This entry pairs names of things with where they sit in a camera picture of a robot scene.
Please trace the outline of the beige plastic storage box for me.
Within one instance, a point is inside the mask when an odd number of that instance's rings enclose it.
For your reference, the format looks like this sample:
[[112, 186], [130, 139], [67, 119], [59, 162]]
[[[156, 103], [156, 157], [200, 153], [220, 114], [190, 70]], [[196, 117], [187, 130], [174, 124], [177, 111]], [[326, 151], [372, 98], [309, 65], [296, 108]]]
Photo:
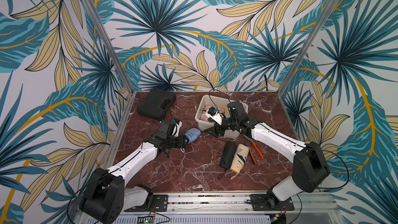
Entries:
[[201, 131], [205, 131], [214, 127], [214, 124], [221, 124], [222, 120], [229, 118], [229, 109], [227, 105], [233, 102], [227, 98], [218, 96], [203, 95], [197, 112], [195, 114], [195, 121]]

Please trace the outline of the pink umbrella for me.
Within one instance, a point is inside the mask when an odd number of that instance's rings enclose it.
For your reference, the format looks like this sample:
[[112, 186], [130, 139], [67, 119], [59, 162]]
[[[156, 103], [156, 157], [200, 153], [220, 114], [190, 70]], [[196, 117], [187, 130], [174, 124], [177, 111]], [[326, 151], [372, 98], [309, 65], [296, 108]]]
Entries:
[[200, 120], [209, 122], [209, 117], [206, 116], [207, 111], [211, 108], [210, 105], [205, 105], [202, 109]]

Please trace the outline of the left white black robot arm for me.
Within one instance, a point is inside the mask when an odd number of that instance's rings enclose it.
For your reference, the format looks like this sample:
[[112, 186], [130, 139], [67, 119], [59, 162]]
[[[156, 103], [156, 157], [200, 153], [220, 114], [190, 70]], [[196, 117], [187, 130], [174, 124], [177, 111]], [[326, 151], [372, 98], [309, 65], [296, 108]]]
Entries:
[[164, 120], [154, 134], [122, 161], [96, 169], [80, 200], [79, 209], [103, 224], [113, 223], [126, 209], [147, 204], [150, 190], [136, 186], [125, 193], [129, 181], [149, 162], [170, 149], [184, 149], [189, 140], [179, 133], [179, 119]]

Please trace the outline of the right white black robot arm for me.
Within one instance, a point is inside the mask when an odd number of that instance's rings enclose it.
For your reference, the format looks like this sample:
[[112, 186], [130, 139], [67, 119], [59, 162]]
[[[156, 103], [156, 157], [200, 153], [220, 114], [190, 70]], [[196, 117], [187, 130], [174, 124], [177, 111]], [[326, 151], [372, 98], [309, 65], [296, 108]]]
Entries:
[[226, 130], [238, 131], [250, 140], [274, 149], [293, 164], [291, 176], [267, 192], [267, 198], [274, 204], [286, 201], [301, 192], [313, 192], [330, 175], [329, 166], [319, 144], [295, 140], [257, 118], [249, 117], [239, 101], [229, 103], [227, 109], [229, 117], [224, 117], [214, 107], [206, 110], [205, 116], [215, 123], [207, 131], [215, 137], [224, 135]]

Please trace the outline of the black folded umbrella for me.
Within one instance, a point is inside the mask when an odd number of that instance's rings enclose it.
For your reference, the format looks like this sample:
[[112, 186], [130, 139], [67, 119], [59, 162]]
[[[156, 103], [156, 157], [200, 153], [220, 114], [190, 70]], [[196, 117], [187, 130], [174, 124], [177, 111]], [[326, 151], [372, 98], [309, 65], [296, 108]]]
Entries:
[[218, 179], [222, 179], [225, 173], [230, 169], [235, 153], [237, 150], [237, 144], [235, 142], [226, 142], [219, 166], [224, 169], [224, 171], [218, 176]]

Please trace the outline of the black plastic tool case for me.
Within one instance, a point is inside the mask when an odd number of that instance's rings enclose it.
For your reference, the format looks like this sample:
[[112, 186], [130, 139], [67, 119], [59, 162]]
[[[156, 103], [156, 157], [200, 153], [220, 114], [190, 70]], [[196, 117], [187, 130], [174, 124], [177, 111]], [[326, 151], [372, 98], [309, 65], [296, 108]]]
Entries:
[[142, 116], [162, 121], [175, 101], [175, 93], [159, 88], [153, 88], [138, 105], [137, 112]]

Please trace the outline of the green circuit board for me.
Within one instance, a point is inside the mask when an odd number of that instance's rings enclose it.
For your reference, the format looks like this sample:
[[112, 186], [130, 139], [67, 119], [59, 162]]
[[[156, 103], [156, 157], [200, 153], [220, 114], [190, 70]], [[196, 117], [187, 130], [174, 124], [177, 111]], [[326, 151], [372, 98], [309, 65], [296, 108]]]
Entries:
[[154, 224], [155, 217], [154, 216], [141, 216], [137, 218], [137, 224]]

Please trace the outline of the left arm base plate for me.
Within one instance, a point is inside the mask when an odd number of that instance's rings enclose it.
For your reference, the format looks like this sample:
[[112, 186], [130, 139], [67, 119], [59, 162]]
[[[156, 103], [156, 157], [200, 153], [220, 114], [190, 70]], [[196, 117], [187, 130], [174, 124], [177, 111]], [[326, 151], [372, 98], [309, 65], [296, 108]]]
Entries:
[[144, 206], [145, 211], [166, 212], [168, 206], [168, 195], [149, 195]]

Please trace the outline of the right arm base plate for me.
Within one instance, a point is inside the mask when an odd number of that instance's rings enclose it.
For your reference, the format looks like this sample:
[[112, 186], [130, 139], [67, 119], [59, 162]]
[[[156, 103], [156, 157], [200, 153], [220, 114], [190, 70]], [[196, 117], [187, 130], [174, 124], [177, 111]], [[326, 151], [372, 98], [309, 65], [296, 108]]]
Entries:
[[295, 210], [291, 198], [285, 201], [279, 201], [274, 196], [268, 194], [252, 194], [249, 196], [249, 200], [246, 200], [246, 203], [252, 206], [253, 211], [284, 212]]

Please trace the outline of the aluminium front rail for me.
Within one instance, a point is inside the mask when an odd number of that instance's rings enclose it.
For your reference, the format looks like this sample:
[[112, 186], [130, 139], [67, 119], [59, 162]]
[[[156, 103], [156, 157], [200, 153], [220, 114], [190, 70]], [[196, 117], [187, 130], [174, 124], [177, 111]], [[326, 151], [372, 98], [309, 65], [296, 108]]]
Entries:
[[246, 203], [263, 191], [159, 192], [168, 195], [166, 212], [134, 207], [113, 224], [136, 224], [141, 216], [154, 216], [154, 224], [343, 224], [342, 211], [329, 192], [292, 196], [293, 211], [253, 211]]

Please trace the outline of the left aluminium corner post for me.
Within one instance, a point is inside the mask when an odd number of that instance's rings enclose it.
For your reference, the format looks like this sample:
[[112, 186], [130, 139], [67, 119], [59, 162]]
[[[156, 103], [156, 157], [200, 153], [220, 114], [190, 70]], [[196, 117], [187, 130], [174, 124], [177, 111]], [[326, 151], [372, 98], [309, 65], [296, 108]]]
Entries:
[[106, 30], [104, 28], [104, 25], [102, 24], [101, 18], [94, 6], [94, 2], [92, 0], [82, 0], [82, 2], [83, 2], [83, 5], [86, 7], [86, 10], [93, 22], [94, 27], [97, 29], [98, 35], [101, 38], [103, 44], [105, 45], [105, 48], [107, 49], [107, 51], [110, 55], [110, 58], [115, 65], [117, 72], [120, 74], [123, 84], [127, 88], [127, 91], [129, 92], [129, 94], [132, 95], [134, 93], [134, 91], [130, 85], [130, 81], [127, 78], [125, 72], [123, 71], [121, 62], [118, 59], [117, 53], [115, 52], [115, 49], [109, 39], [109, 36], [106, 33]]

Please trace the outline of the aluminium corner post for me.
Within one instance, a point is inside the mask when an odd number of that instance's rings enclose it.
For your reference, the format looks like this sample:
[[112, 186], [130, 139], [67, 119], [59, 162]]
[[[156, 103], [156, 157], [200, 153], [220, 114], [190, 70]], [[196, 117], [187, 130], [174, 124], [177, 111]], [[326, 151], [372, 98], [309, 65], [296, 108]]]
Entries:
[[291, 67], [289, 68], [283, 83], [279, 87], [277, 93], [279, 97], [282, 97], [283, 94], [287, 91], [287, 87], [291, 82], [293, 76], [295, 75], [296, 70], [298, 69], [299, 65], [301, 64], [304, 56], [307, 54], [308, 49], [310, 48], [311, 44], [313, 43], [314, 39], [321, 31], [322, 27], [325, 25], [327, 19], [334, 11], [335, 6], [338, 4], [339, 0], [328, 0], [326, 2], [324, 10], [321, 11], [317, 21], [314, 24], [314, 27], [309, 32], [307, 39], [305, 40], [303, 46], [299, 50], [295, 60], [293, 61]]
[[127, 78], [125, 72], [123, 71], [121, 62], [118, 59], [117, 53], [115, 52], [115, 49], [109, 39], [109, 36], [106, 33], [106, 30], [104, 28], [104, 25], [102, 24], [101, 18], [94, 6], [94, 2], [92, 0], [82, 0], [82, 2], [83, 2], [83, 5], [86, 7], [86, 10], [93, 22], [94, 27], [97, 29], [98, 35], [101, 38], [103, 44], [105, 45], [105, 48], [107, 49], [107, 51], [110, 55], [110, 58], [115, 65], [117, 72], [120, 74], [123, 84], [127, 88], [127, 91], [129, 92], [129, 94], [132, 95], [134, 93], [134, 91], [130, 85], [130, 81]]

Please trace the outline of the right aluminium corner post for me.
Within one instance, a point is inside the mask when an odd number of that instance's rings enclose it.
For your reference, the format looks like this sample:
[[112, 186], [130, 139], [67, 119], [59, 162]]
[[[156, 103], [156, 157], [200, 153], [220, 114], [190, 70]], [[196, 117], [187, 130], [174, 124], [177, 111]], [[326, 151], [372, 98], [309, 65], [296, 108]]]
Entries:
[[314, 24], [314, 27], [309, 32], [307, 39], [305, 40], [303, 46], [299, 50], [295, 60], [293, 61], [291, 67], [289, 68], [283, 83], [279, 87], [277, 93], [279, 97], [282, 97], [283, 94], [287, 91], [287, 87], [291, 82], [293, 76], [295, 75], [296, 70], [298, 69], [299, 65], [301, 64], [304, 56], [307, 54], [308, 49], [310, 48], [311, 44], [313, 43], [314, 39], [321, 31], [322, 27], [325, 25], [327, 19], [334, 11], [335, 6], [338, 4], [339, 0], [328, 0], [326, 2], [324, 10], [321, 11], [317, 21]]

